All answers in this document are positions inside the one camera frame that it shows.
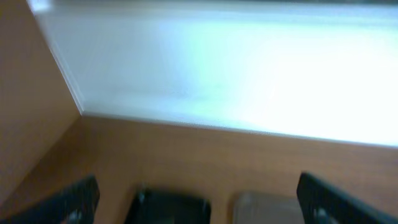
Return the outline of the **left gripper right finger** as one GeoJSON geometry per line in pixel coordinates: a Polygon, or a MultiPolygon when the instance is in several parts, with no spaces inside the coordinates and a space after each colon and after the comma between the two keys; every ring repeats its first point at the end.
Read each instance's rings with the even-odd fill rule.
{"type": "Polygon", "coordinates": [[[350,196],[334,185],[303,172],[297,198],[305,223],[397,224],[397,218],[350,196]]]}

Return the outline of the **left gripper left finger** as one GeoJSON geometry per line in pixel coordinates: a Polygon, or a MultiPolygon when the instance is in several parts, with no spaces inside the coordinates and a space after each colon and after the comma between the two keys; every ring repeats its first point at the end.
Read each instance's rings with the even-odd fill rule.
{"type": "Polygon", "coordinates": [[[1,220],[1,224],[92,224],[100,200],[95,176],[89,175],[44,198],[27,209],[1,220]]]}

